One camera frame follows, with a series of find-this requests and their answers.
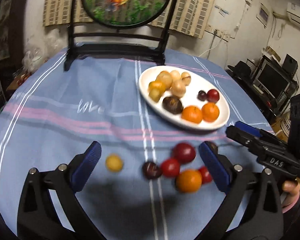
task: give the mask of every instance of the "human hand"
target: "human hand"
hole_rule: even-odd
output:
[[[300,183],[296,180],[286,180],[282,184],[282,190],[288,193],[286,199],[282,203],[282,207],[286,207],[298,201],[298,198],[300,197]]]

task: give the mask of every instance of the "blue tablecloth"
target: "blue tablecloth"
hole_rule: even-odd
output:
[[[0,212],[17,232],[17,212],[28,170],[54,170],[83,153],[94,140],[102,157],[82,192],[76,194],[91,220],[108,239],[192,240],[215,213],[225,194],[212,182],[194,194],[180,194],[173,180],[147,181],[141,175],[146,159],[158,163],[179,141],[198,146],[215,141],[219,153],[235,164],[261,171],[256,157],[225,137],[226,127],[189,132],[157,116],[137,89],[140,74],[154,63],[138,60],[77,59],[63,72],[65,50],[44,64],[9,100],[0,114]],[[271,131],[244,91],[214,63],[173,50],[166,64],[197,73],[213,83],[230,107],[228,125],[240,120]],[[124,168],[107,171],[105,158],[119,154]],[[199,156],[182,169],[203,165]],[[63,225],[71,229],[55,192],[51,192]],[[230,228],[238,225],[244,199]]]

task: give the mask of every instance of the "white plate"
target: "white plate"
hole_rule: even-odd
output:
[[[187,106],[197,106],[200,109],[202,108],[203,105],[207,103],[207,101],[202,102],[197,99],[198,92],[200,90],[203,90],[205,92],[208,92],[210,89],[216,89],[219,94],[220,94],[220,100],[216,103],[216,105],[219,107],[220,110],[220,115],[217,120],[214,122],[205,122],[202,121],[199,124],[195,124],[186,120],[181,119],[181,114],[171,114],[167,110],[162,108],[162,100],[165,97],[171,96],[171,92],[166,91],[164,95],[161,97],[160,101],[158,103],[154,102],[150,97],[149,97],[149,92],[148,92],[148,86],[151,81],[154,81],[157,78],[157,75],[163,70],[166,70],[168,72],[171,72],[172,70],[177,70],[180,74],[182,72],[188,72],[191,75],[191,83],[189,86],[186,87],[186,93],[185,95],[180,99],[183,107]],[[172,66],[155,66],[148,68],[147,70],[143,71],[139,78],[139,90],[144,97],[144,99],[147,101],[147,103],[156,111],[159,115],[161,115],[163,118],[167,119],[168,121],[184,127],[184,128],[190,128],[190,129],[195,129],[195,130],[215,130],[218,129],[222,126],[224,126],[230,116],[230,109],[228,102],[222,95],[222,93],[210,82],[205,80],[203,77],[184,70],[182,68],[177,68],[177,67],[172,67]]]

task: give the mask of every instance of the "yellow fruit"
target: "yellow fruit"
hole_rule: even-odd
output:
[[[106,159],[106,167],[111,172],[119,172],[122,170],[123,161],[117,154],[111,154]]]
[[[181,75],[177,70],[173,70],[170,72],[170,75],[172,76],[172,80],[176,81],[176,80],[180,80],[181,79]]]
[[[183,73],[181,74],[181,80],[182,80],[182,82],[183,82],[186,86],[188,86],[188,85],[190,84],[190,82],[191,82],[191,76],[190,76],[190,74],[189,74],[188,72],[183,72]]]
[[[160,73],[157,78],[157,81],[161,81],[166,85],[166,90],[170,89],[171,84],[172,84],[172,76],[170,75],[170,73]]]
[[[153,88],[149,92],[149,97],[156,103],[159,102],[161,96],[162,96],[162,93],[157,88]]]
[[[172,82],[171,85],[171,93],[175,95],[176,97],[183,97],[186,93],[186,86],[182,82],[182,80],[176,80]]]
[[[162,81],[152,81],[149,83],[148,91],[157,88],[160,93],[164,93],[166,91],[166,85]]]

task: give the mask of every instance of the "metal screw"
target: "metal screw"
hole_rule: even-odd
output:
[[[235,166],[234,166],[234,169],[236,170],[236,171],[242,171],[242,166],[241,165],[239,165],[239,164],[236,164]]]
[[[30,173],[31,175],[35,174],[36,172],[37,172],[37,169],[36,169],[36,168],[31,168],[31,169],[29,170],[29,173]]]
[[[270,175],[270,174],[272,173],[272,171],[271,171],[271,169],[269,169],[269,168],[265,168],[265,173],[266,173],[267,175]]]
[[[67,169],[67,164],[60,164],[58,169],[59,171],[65,171]]]

